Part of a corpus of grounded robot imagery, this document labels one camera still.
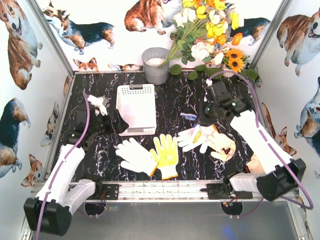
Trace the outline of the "yellow dotted work glove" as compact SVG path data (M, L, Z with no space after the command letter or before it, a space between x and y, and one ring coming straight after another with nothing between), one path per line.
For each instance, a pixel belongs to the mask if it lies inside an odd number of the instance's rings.
M155 149L149 152L152 159L158 163L157 168L161 172L161 179L168 180L178 176L176 166L179 162L177 137L170 134L161 134L153 138Z

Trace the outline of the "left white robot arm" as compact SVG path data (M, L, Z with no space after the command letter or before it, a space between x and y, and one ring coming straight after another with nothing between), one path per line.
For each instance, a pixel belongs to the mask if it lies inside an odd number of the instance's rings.
M128 127L118 109L112 115L103 114L94 106L82 105L77 109L75 122L63 140L49 178L36 196L27 198L23 206L29 227L35 231L37 239L40 233L65 235L80 205L105 192L99 177L83 175L73 188L70 183L80 163L93 159L96 137L120 134Z

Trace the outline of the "blue dotted work glove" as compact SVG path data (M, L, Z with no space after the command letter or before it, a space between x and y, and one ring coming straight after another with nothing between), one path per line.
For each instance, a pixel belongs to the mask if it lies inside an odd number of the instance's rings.
M180 116L188 121L195 121L197 119L197 116L195 114L191 114L191 113L181 112Z

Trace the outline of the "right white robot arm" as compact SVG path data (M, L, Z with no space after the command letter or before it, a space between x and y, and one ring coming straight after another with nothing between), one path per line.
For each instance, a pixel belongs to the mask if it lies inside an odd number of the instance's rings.
M256 119L250 103L242 96L233 97L224 82L205 87L205 98L201 102L196 123L210 126L217 119L225 119L249 145L262 167L261 173L233 173L227 177L235 192L261 194L266 200L274 201L298 187L306 164L302 159L294 160L269 135Z

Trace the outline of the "white knit glove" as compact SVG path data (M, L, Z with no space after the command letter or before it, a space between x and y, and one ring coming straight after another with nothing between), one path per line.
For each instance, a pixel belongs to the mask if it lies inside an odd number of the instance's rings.
M206 144L207 136L212 135L218 129L214 124L210 126L201 126L197 124L193 128L183 130L178 133L178 147L182 148L183 152L188 152L200 146L199 152L204 154L207 151Z

